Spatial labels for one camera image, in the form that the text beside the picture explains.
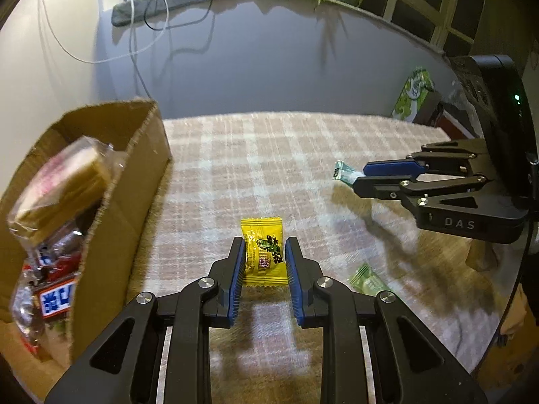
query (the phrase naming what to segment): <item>wall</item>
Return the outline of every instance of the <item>wall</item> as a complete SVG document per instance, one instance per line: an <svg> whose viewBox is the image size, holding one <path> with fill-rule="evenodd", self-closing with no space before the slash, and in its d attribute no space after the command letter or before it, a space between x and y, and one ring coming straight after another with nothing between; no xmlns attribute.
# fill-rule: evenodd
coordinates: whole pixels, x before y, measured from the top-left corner
<svg viewBox="0 0 539 404"><path fill-rule="evenodd" d="M522 75L522 83L524 89L526 90L526 96L528 98L528 103L530 104L530 109L532 110L532 118L535 126L535 137L539 136L539 66L533 69L532 59L537 66L537 53L532 58L530 55L528 62L524 69L524 74Z"/></svg>
<svg viewBox="0 0 539 404"><path fill-rule="evenodd" d="M535 23L523 5L525 0L485 0L470 54L508 55L522 76L532 48Z"/></svg>
<svg viewBox="0 0 539 404"><path fill-rule="evenodd" d="M174 10L139 72L164 118L253 111L390 115L416 66L452 91L453 71L430 48L373 16L316 0L215 0ZM163 16L148 21L158 28ZM137 23L137 49L160 32ZM103 15L110 56L128 50L129 31ZM130 59L110 66L115 96L145 96ZM100 84L110 89L110 84Z"/></svg>
<svg viewBox="0 0 539 404"><path fill-rule="evenodd" d="M45 0L51 25L63 45L92 60L101 44L100 9L121 0ZM39 135L63 112L110 99L97 89L103 69L80 63L56 44L38 0L20 0L0 30L0 195Z"/></svg>

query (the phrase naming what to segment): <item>yellow candy wrapper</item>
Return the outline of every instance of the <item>yellow candy wrapper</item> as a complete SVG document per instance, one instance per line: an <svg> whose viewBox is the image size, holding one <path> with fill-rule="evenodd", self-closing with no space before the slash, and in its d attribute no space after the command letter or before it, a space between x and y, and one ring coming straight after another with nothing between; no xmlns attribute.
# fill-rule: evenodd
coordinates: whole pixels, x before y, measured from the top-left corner
<svg viewBox="0 0 539 404"><path fill-rule="evenodd" d="M288 285L282 218L244 218L242 232L247 249L244 285Z"/></svg>

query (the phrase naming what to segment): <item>blue gripper pad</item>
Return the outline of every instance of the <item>blue gripper pad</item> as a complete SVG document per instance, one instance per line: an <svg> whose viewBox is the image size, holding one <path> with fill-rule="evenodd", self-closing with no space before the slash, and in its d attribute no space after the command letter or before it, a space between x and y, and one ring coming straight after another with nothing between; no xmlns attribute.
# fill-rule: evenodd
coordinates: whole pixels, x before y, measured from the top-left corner
<svg viewBox="0 0 539 404"><path fill-rule="evenodd" d="M317 261L304 258L296 237L285 243L286 271L292 298L292 308L301 328L322 326L328 314L328 305L314 294L313 285L323 277Z"/></svg>
<svg viewBox="0 0 539 404"><path fill-rule="evenodd" d="M245 241L242 241L239 254L236 259L234 273L232 275L232 284L230 285L230 299L228 301L228 319L230 326L234 325L238 317L239 300L242 296L242 286L245 279Z"/></svg>
<svg viewBox="0 0 539 404"><path fill-rule="evenodd" d="M365 176L417 176L427 173L428 169L413 159L395 159L391 161L373 161L363 168Z"/></svg>

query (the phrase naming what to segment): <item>black cable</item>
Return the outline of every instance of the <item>black cable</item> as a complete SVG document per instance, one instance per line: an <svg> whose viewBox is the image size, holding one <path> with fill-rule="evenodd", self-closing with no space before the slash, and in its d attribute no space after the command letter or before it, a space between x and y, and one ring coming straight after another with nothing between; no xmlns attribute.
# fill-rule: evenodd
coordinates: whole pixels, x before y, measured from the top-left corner
<svg viewBox="0 0 539 404"><path fill-rule="evenodd" d="M150 26L150 24L148 23L148 21L146 19L146 14L148 12L148 8L150 7L150 3L151 3L151 1L148 2L148 5L146 6L146 9L144 10L144 23L147 25L148 28L152 29L153 31L162 32L163 28ZM204 21L208 17L208 14L210 13L211 6L212 6L213 3L214 3L214 0L210 0L210 4L208 5L206 13L199 20L189 21L188 23L176 24L174 26L166 26L164 29L165 30L170 30L170 29L175 29L177 27L185 27L185 26L190 26L190 25L193 25L193 24L201 23L202 21ZM157 9L157 0L155 0L155 8Z"/></svg>

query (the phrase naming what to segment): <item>black device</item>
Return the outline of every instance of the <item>black device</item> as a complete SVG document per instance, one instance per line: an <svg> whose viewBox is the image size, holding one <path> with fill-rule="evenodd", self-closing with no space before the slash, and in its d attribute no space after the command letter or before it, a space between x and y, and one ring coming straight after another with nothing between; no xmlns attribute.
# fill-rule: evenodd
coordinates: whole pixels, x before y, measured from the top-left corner
<svg viewBox="0 0 539 404"><path fill-rule="evenodd" d="M486 404L480 387L392 292L354 293L325 277L286 241L294 315L323 328L321 404L367 404L359 327L366 327L378 404ZM209 328L230 328L238 313L245 242L181 292L136 296L60 378L45 404L154 404L166 327L172 335L164 404L210 404Z"/></svg>
<svg viewBox="0 0 539 404"><path fill-rule="evenodd" d="M406 159L367 163L354 192L362 198L400 199L422 229L512 243L539 200L537 145L526 92L508 56L450 61L483 136L426 144ZM450 113L456 109L443 106ZM461 177L418 181L423 173Z"/></svg>

